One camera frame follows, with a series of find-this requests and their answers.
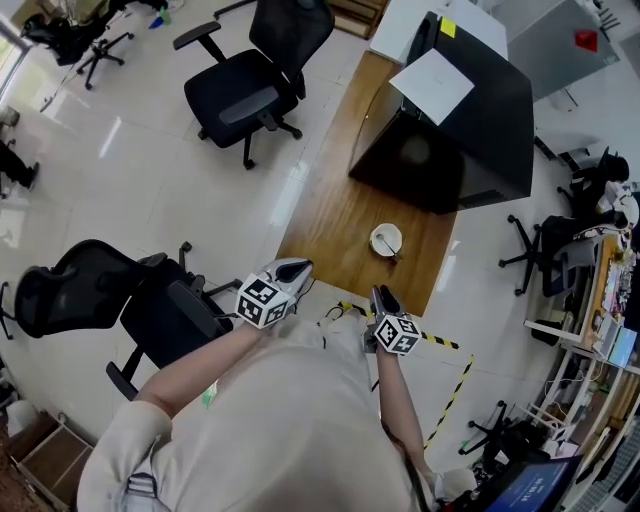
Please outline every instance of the forearm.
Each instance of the forearm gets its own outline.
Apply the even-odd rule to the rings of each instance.
[[[135,399],[151,402],[174,417],[240,361],[261,338],[260,330],[245,323],[160,370]]]
[[[398,356],[378,348],[376,359],[380,379],[382,421],[391,433],[402,441],[414,464],[418,466],[420,461],[424,464],[422,431],[409,388],[400,369]]]

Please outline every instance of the green object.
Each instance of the green object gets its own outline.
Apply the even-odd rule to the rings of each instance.
[[[209,386],[204,393],[202,393],[202,404],[205,409],[208,409],[211,406],[211,402],[218,394],[218,381],[215,381],[211,386]]]
[[[171,16],[169,16],[169,13],[164,7],[160,9],[160,17],[165,25],[171,25]]]

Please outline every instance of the window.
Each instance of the window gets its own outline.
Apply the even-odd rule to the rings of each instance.
[[[27,45],[0,21],[0,96],[27,53]]]

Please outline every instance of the black and yellow striped tape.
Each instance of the black and yellow striped tape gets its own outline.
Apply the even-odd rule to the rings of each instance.
[[[367,311],[366,309],[361,308],[360,306],[356,306],[355,304],[351,304],[350,302],[341,300],[340,307],[345,311],[349,309],[356,309],[362,316],[366,316],[369,320],[374,320],[373,313],[371,311]],[[460,345],[458,345],[454,341],[441,338],[440,336],[434,336],[433,334],[427,334],[423,332],[422,338],[430,343],[435,343],[436,345],[442,345],[444,347],[452,348],[453,350],[458,350],[460,348]]]
[[[458,385],[456,386],[456,389],[453,391],[453,395],[451,395],[451,400],[449,400],[449,403],[444,408],[444,413],[442,414],[442,417],[438,420],[438,424],[436,425],[435,430],[429,436],[429,439],[427,439],[427,442],[424,443],[424,449],[425,450],[429,446],[429,443],[431,442],[431,440],[436,436],[436,434],[438,433],[438,429],[440,428],[440,425],[442,425],[442,423],[444,422],[444,419],[447,417],[447,414],[449,413],[449,409],[451,409],[451,406],[453,405],[453,402],[455,402],[456,396],[458,395],[458,392],[462,388],[462,384],[464,383],[464,380],[467,378],[467,375],[469,374],[469,371],[471,370],[471,365],[473,365],[473,362],[475,361],[475,359],[476,359],[475,356],[473,354],[471,354],[471,359],[469,360],[469,364],[467,364],[466,368],[464,369],[464,372],[462,372],[462,378],[460,379],[460,382],[458,382]]]

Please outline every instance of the beige shirt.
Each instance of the beige shirt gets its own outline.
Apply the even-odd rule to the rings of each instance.
[[[190,512],[418,510],[382,430],[364,356],[351,357],[331,333],[323,349],[314,325],[285,320],[275,334],[284,337],[263,340],[225,376],[201,424],[156,451],[161,501]],[[123,406],[87,462],[79,510],[113,510],[155,437],[170,434],[154,405]]]

